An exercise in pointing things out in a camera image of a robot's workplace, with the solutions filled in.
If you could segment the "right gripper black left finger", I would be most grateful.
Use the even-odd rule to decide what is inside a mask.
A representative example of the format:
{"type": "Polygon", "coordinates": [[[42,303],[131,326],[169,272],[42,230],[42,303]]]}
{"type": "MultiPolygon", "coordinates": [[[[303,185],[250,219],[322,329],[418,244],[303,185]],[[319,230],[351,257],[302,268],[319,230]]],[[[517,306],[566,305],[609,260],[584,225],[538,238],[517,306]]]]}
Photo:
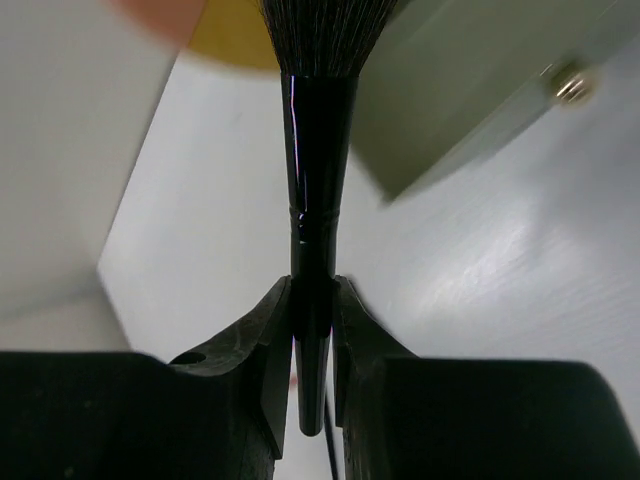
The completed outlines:
{"type": "Polygon", "coordinates": [[[5,352],[5,479],[270,479],[283,455],[290,280],[163,363],[125,352],[5,352]]]}

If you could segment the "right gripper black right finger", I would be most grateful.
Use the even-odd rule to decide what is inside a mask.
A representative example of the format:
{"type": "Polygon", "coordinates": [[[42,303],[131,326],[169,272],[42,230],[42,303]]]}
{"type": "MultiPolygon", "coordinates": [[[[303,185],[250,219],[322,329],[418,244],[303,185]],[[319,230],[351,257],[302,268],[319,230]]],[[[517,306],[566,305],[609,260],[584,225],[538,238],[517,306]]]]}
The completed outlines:
{"type": "Polygon", "coordinates": [[[573,361],[423,358],[336,280],[336,423],[350,479],[635,479],[618,400],[573,361]]]}

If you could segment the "round cream drawer organizer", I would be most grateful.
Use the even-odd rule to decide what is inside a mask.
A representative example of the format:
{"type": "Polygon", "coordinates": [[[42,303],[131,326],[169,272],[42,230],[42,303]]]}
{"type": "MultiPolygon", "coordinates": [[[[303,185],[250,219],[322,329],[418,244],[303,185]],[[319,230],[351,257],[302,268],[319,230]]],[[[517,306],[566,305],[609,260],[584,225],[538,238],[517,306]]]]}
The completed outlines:
{"type": "Polygon", "coordinates": [[[121,1],[208,60],[282,78],[293,202],[338,193],[352,150],[383,195],[493,150],[546,107],[545,81],[639,30],[635,1],[121,1]]]}

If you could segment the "black fan makeup brush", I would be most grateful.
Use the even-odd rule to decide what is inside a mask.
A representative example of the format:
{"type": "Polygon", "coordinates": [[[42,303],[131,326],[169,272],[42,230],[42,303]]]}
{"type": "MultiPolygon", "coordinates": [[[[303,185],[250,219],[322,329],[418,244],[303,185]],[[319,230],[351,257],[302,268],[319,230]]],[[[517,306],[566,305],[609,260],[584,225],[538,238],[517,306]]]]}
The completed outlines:
{"type": "Polygon", "coordinates": [[[289,314],[299,426],[324,424],[336,245],[360,73],[396,4],[385,0],[263,1],[280,67],[291,228],[289,314]]]}

